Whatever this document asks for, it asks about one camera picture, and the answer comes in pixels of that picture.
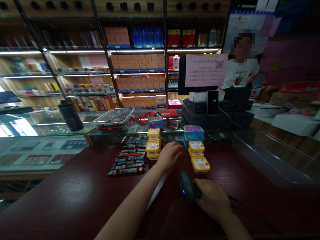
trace plastic bin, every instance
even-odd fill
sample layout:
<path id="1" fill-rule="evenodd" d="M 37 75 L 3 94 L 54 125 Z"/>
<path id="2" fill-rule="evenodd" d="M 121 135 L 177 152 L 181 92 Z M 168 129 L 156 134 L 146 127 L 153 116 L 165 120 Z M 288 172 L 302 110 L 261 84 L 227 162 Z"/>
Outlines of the plastic bin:
<path id="1" fill-rule="evenodd" d="M 100 131 L 123 131 L 130 124 L 134 108 L 114 108 L 98 117 L 92 123 L 96 125 Z"/>
<path id="2" fill-rule="evenodd" d="M 232 146 L 279 188 L 320 185 L 319 161 L 266 132 L 235 132 Z"/>

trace cardboard box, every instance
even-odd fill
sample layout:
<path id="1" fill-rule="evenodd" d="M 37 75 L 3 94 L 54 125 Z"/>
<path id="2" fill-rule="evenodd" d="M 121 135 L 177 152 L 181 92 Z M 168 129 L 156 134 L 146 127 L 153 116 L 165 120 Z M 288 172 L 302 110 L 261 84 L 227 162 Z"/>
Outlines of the cardboard box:
<path id="1" fill-rule="evenodd" d="M 173 36 L 174 36 L 174 30 L 169 29 L 168 30 L 168 47 L 172 47 L 173 45 Z"/>
<path id="2" fill-rule="evenodd" d="M 139 97 L 134 97 L 134 107 L 136 109 L 140 109 L 140 98 Z"/>
<path id="3" fill-rule="evenodd" d="M 104 31 L 106 32 L 106 37 L 107 37 L 107 42 L 108 42 L 108 46 L 110 48 L 115 48 L 116 43 L 114 41 L 114 36 L 113 36 L 113 31 L 111 27 L 105 27 Z"/>
<path id="4" fill-rule="evenodd" d="M 148 28 L 148 42 L 149 46 L 156 46 L 156 34 L 154 28 Z"/>
<path id="5" fill-rule="evenodd" d="M 175 29 L 173 32 L 173 45 L 172 47 L 180 47 L 180 29 Z"/>
<path id="6" fill-rule="evenodd" d="M 151 109 L 157 109 L 157 97 L 152 96 L 151 98 Z"/>
<path id="7" fill-rule="evenodd" d="M 117 55 L 117 58 L 118 58 L 118 63 L 120 67 L 120 72 L 122 73 L 127 72 L 127 66 L 126 66 L 124 55 Z"/>
<path id="8" fill-rule="evenodd" d="M 115 47 L 121 48 L 123 46 L 122 37 L 121 37 L 121 28 L 113 27 L 112 33 L 114 37 Z"/>
<path id="9" fill-rule="evenodd" d="M 139 68 L 140 68 L 140 72 L 147 72 L 146 70 L 146 60 L 144 58 L 143 54 L 138 55 L 138 59 L 139 59 Z"/>
<path id="10" fill-rule="evenodd" d="M 136 80 L 135 80 L 135 78 L 129 78 L 129 79 L 130 79 L 130 82 L 129 82 L 130 92 L 136 92 Z"/>
<path id="11" fill-rule="evenodd" d="M 123 107 L 130 107 L 129 99 L 126 97 L 123 97 L 122 98 L 122 105 L 123 105 Z"/>
<path id="12" fill-rule="evenodd" d="M 155 28 L 156 33 L 156 46 L 163 47 L 162 27 Z"/>
<path id="13" fill-rule="evenodd" d="M 147 28 L 140 28 L 140 39 L 141 39 L 141 46 L 147 47 L 149 44 Z"/>
<path id="14" fill-rule="evenodd" d="M 119 73 L 120 72 L 120 65 L 119 65 L 119 62 L 118 62 L 117 55 L 111 55 L 110 56 L 110 60 L 111 60 L 111 63 L 112 63 L 113 71 L 115 73 Z"/>
<path id="15" fill-rule="evenodd" d="M 123 86 L 123 80 L 124 78 L 116 78 L 118 92 L 123 93 L 124 92 L 124 86 Z"/>
<path id="16" fill-rule="evenodd" d="M 279 87 L 282 93 L 320 94 L 320 81 L 283 83 Z"/>
<path id="17" fill-rule="evenodd" d="M 136 80 L 136 92 L 142 92 L 142 87 L 141 87 L 141 79 L 140 78 L 133 78 Z"/>
<path id="18" fill-rule="evenodd" d="M 147 72 L 153 72 L 151 54 L 144 55 L 144 58 L 146 60 L 146 70 L 147 70 Z"/>
<path id="19" fill-rule="evenodd" d="M 130 48 L 129 34 L 127 27 L 122 27 L 121 29 L 121 40 L 124 48 Z"/>
<path id="20" fill-rule="evenodd" d="M 134 98 L 133 97 L 128 97 L 129 100 L 129 107 L 135 107 L 134 106 Z"/>
<path id="21" fill-rule="evenodd" d="M 307 107 L 314 98 L 315 95 L 310 94 L 275 92 L 272 94 L 269 103 L 280 106 L 285 106 L 287 103 L 290 103 L 295 107 Z"/>
<path id="22" fill-rule="evenodd" d="M 166 62 L 164 59 L 164 54 L 158 54 L 159 71 L 164 72 L 166 68 Z"/>
<path id="23" fill-rule="evenodd" d="M 140 72 L 138 55 L 131 55 L 131 61 L 132 61 L 133 72 L 135 73 Z"/>
<path id="24" fill-rule="evenodd" d="M 152 77 L 154 91 L 160 91 L 159 78 Z"/>
<path id="25" fill-rule="evenodd" d="M 147 92 L 148 91 L 148 82 L 147 82 L 147 78 L 140 78 L 141 79 L 141 90 L 143 92 Z"/>
<path id="26" fill-rule="evenodd" d="M 194 38 L 196 35 L 196 30 L 192 29 L 188 32 L 188 47 L 194 47 Z"/>
<path id="27" fill-rule="evenodd" d="M 139 28 L 131 28 L 133 44 L 135 48 L 141 48 L 141 38 Z"/>
<path id="28" fill-rule="evenodd" d="M 126 62 L 126 68 L 128 73 L 133 73 L 133 66 L 130 55 L 124 55 L 124 60 Z"/>
<path id="29" fill-rule="evenodd" d="M 148 85 L 148 91 L 153 91 L 153 79 L 152 78 L 147 78 L 147 85 Z"/>
<path id="30" fill-rule="evenodd" d="M 159 61 L 158 61 L 158 55 L 157 54 L 152 54 L 151 55 L 152 59 L 152 69 L 155 72 L 159 72 Z"/>
<path id="31" fill-rule="evenodd" d="M 140 98 L 140 109 L 146 109 L 146 97 Z"/>
<path id="32" fill-rule="evenodd" d="M 151 97 L 145 97 L 146 109 L 151 109 Z"/>
<path id="33" fill-rule="evenodd" d="M 165 77 L 157 77 L 159 78 L 159 89 L 160 91 L 166 91 L 166 78 Z"/>
<path id="34" fill-rule="evenodd" d="M 167 108 L 167 99 L 166 95 L 158 95 L 157 99 L 157 109 L 166 109 Z"/>
<path id="35" fill-rule="evenodd" d="M 182 31 L 182 45 L 183 47 L 187 47 L 189 44 L 189 30 Z"/>
<path id="36" fill-rule="evenodd" d="M 123 90 L 124 92 L 130 92 L 130 78 L 125 78 L 123 80 Z"/>

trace pink paper sign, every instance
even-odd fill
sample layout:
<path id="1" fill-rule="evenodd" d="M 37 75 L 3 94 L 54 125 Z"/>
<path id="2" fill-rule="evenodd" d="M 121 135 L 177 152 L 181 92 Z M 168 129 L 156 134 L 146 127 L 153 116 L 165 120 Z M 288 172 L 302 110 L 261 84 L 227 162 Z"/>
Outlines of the pink paper sign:
<path id="1" fill-rule="evenodd" d="M 90 80 L 91 80 L 91 83 L 93 83 L 93 84 L 103 83 L 102 78 L 90 78 Z"/>
<path id="2" fill-rule="evenodd" d="M 226 76 L 227 54 L 187 54 L 186 87 L 221 86 Z"/>

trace wooden counter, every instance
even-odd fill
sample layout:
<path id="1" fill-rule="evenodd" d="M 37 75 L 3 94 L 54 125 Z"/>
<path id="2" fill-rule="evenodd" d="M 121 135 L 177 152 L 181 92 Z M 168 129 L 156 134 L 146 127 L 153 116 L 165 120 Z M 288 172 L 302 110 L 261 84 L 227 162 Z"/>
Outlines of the wooden counter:
<path id="1" fill-rule="evenodd" d="M 320 237 L 318 188 L 276 188 L 230 143 L 207 143 L 205 148 L 211 171 L 198 177 L 219 182 L 229 195 L 255 209 L 287 236 Z M 0 215 L 0 239 L 94 239 L 143 177 L 107 175 L 121 149 L 84 149 Z M 195 177 L 186 151 L 147 211 L 138 239 L 225 236 L 217 222 L 184 199 L 177 180 L 181 170 Z M 258 216 L 241 205 L 233 206 L 250 234 L 278 237 Z"/>

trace water bottle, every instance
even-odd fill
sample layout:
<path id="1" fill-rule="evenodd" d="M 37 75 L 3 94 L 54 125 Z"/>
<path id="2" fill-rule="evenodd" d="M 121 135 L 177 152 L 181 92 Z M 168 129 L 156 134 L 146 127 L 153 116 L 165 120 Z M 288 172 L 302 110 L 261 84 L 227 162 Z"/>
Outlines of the water bottle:
<path id="1" fill-rule="evenodd" d="M 215 28 L 212 28 L 210 31 L 210 36 L 208 41 L 209 47 L 212 47 L 215 44 L 216 36 L 217 36 L 217 30 Z"/>
<path id="2" fill-rule="evenodd" d="M 83 129 L 83 123 L 72 103 L 61 100 L 58 108 L 71 131 L 76 132 Z"/>

